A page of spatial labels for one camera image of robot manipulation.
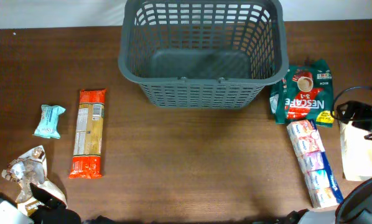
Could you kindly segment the green Nescafe coffee bag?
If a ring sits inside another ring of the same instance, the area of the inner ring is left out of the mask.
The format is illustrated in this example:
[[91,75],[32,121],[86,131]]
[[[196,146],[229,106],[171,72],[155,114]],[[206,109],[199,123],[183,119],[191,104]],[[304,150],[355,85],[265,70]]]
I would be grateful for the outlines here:
[[331,128],[333,84],[325,60],[305,65],[290,65],[285,77],[273,84],[269,103],[277,124],[312,119],[319,126]]

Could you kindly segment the pink blue tissue multipack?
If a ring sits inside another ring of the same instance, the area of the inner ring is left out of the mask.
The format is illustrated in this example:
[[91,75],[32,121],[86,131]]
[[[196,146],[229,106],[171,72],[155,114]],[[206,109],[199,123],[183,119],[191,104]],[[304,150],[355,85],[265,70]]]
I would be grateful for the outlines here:
[[287,132],[313,207],[327,208],[343,202],[315,122],[311,119],[291,122]]

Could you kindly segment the grey plastic basket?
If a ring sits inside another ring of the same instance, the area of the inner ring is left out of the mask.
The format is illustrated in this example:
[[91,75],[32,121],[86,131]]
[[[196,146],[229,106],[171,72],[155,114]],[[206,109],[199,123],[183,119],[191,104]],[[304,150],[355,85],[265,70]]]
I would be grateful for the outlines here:
[[132,0],[118,66],[163,108],[240,109],[289,68],[278,0]]

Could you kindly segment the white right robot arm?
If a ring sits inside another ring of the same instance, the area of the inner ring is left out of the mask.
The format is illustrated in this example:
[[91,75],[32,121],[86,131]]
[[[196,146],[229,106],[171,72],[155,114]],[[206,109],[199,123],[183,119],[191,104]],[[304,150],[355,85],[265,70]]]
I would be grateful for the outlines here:
[[372,223],[372,106],[358,101],[332,105],[332,118],[340,125],[343,173],[359,181],[344,197],[325,153],[317,122],[312,119],[287,125],[312,205],[335,206],[335,211],[291,212],[291,223]]

